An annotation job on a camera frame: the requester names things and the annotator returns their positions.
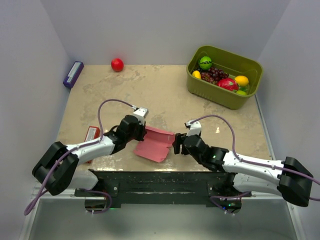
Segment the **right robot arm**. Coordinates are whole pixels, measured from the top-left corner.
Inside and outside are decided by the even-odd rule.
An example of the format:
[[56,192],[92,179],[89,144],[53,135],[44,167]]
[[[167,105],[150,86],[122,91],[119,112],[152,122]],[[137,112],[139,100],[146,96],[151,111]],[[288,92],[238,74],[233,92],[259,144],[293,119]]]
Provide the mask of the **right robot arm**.
[[175,154],[190,155],[212,172],[233,175],[222,185],[227,196],[261,192],[281,196],[299,207],[309,205],[313,175],[294,157],[266,160],[234,155],[226,148],[209,146],[199,135],[186,133],[177,133],[172,146]]

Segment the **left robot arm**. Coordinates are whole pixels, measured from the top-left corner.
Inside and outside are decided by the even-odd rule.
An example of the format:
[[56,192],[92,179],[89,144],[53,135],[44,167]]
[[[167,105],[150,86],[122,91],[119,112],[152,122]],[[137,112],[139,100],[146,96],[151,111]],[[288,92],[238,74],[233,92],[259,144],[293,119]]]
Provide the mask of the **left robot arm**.
[[32,170],[32,175],[53,196],[66,190],[74,177],[77,166],[102,156],[123,150],[132,140],[143,141],[146,134],[145,116],[126,115],[116,126],[91,141],[64,145],[53,143]]

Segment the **pink paper box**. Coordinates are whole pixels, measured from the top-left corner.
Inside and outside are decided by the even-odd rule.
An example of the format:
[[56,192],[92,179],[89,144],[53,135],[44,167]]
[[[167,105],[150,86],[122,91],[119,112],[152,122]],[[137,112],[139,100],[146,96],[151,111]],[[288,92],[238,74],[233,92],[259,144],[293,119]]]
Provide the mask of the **pink paper box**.
[[146,126],[145,130],[143,141],[136,145],[133,153],[156,163],[163,162],[175,141],[175,134],[151,126]]

